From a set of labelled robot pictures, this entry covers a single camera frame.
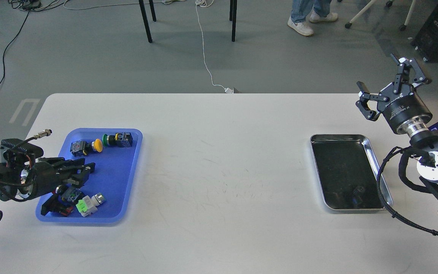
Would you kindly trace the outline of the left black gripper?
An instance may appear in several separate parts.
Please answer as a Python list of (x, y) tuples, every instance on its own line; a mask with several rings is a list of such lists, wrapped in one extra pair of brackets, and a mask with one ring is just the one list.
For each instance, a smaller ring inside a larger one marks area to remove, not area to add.
[(60, 185), (81, 188), (94, 171), (95, 163), (85, 164), (85, 158), (39, 158), (25, 178), (32, 185), (21, 188), (21, 197), (38, 198), (55, 191)]

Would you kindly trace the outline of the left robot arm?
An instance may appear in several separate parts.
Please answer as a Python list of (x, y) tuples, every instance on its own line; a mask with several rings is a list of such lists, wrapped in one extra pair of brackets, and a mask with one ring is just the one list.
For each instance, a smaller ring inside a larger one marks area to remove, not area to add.
[(25, 202), (51, 194), (41, 207), (41, 214), (60, 213), (68, 216), (78, 199), (59, 198), (67, 190), (82, 187), (95, 170), (95, 163), (85, 158), (44, 158), (43, 149), (31, 144), (32, 140), (49, 136), (50, 129), (26, 139), (3, 139), (0, 145), (0, 200)]

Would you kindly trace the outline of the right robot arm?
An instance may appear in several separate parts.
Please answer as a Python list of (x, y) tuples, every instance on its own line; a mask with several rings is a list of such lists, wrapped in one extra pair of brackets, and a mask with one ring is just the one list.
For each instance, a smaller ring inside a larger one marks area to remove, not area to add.
[(382, 194), (380, 181), (388, 161), (400, 154), (398, 177), (410, 189), (432, 194), (438, 201), (438, 123), (427, 126), (433, 115), (417, 94), (417, 88), (430, 84), (414, 58), (396, 57), (391, 54), (397, 66), (393, 82), (379, 93), (371, 94), (365, 83), (357, 82), (359, 100), (356, 106), (362, 115), (375, 121), (383, 115), (396, 135), (408, 135), (410, 145), (394, 147), (383, 159), (376, 175), (379, 199), (391, 216), (404, 224), (438, 236), (438, 231), (423, 227), (394, 210)]

